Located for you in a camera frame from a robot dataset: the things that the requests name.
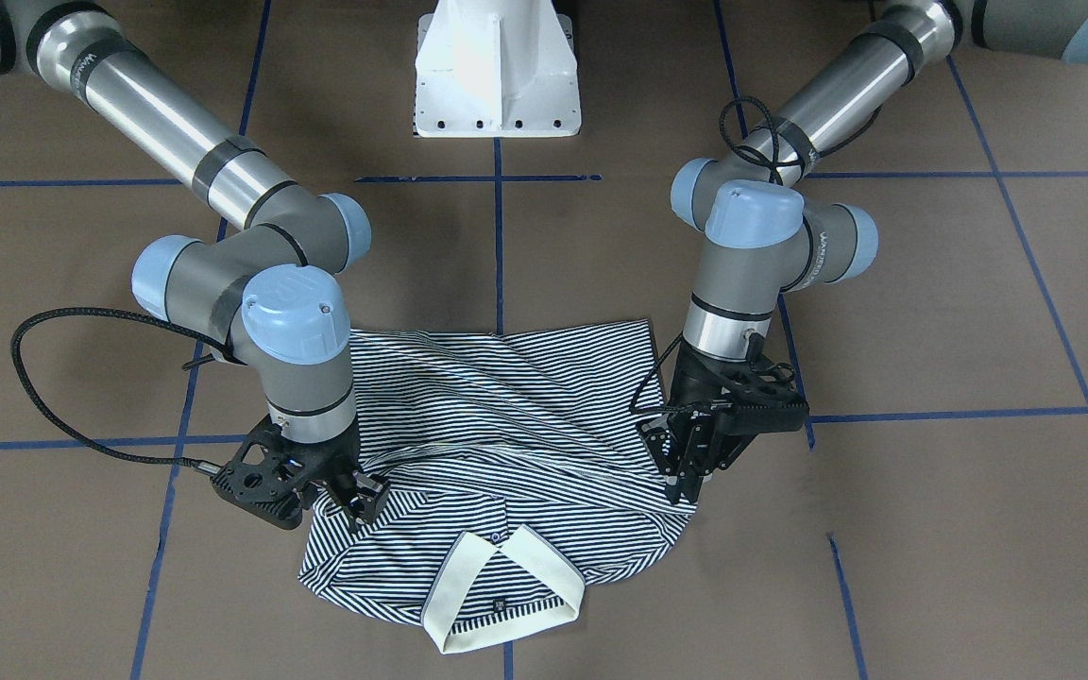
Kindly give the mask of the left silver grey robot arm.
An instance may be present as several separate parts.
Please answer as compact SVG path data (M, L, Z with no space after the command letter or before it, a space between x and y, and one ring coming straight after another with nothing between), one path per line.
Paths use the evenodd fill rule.
M673 214L705 243L687 323L668 347L670 397L643 406L636 425L666 500L698 500L704 480L753 438L805 425L794 367L764 353L774 310L782 294L863 274L879 228L860 207L811 201L795 185L962 42L1088 65L1088 1L889 1L786 104L738 96L761 122L742 141L726 139L722 160L679 169Z

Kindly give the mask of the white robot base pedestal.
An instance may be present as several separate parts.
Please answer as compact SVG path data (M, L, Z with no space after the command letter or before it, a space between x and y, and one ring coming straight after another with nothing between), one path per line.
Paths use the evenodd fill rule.
M577 135L573 18L562 1L440 1L417 23L415 134Z

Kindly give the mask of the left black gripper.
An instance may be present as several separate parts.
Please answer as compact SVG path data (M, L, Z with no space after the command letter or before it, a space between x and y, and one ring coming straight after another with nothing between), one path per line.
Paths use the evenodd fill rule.
M662 473L664 495L677 506L696 503L696 474L727 469L761 434L794 432L809 405L794 387L793 366L750 349L744 361L714 360L690 343L672 343L636 391L677 354L671 394L662 406L639 406L636 431Z

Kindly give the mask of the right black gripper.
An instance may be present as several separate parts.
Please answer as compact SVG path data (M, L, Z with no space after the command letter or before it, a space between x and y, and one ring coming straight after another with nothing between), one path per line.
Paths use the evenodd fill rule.
M302 509L325 492L354 534L378 519L390 492L387 478L360 470L359 452L357 421L325 442L306 444L285 438L276 423L263 420L211 484L221 499L283 530L298 528Z

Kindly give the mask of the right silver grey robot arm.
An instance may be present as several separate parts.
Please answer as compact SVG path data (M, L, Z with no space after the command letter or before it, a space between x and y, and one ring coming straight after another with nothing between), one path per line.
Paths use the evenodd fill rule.
M370 248L363 208L346 195L302 188L94 1L0 1L0 75L8 74L35 75L73 96L234 228L217 242L170 235L148 245L132 270L137 314L63 307L18 324L11 360L35 408L94 452L127 460L44 403L22 341L63 316L165 329L202 344L207 361L250 366L265 413L228 461L180 456L163 463L197 470L221 499L285 530L318 498L332 500L350 530L374 522L388 482L360 465L351 323L337 280Z

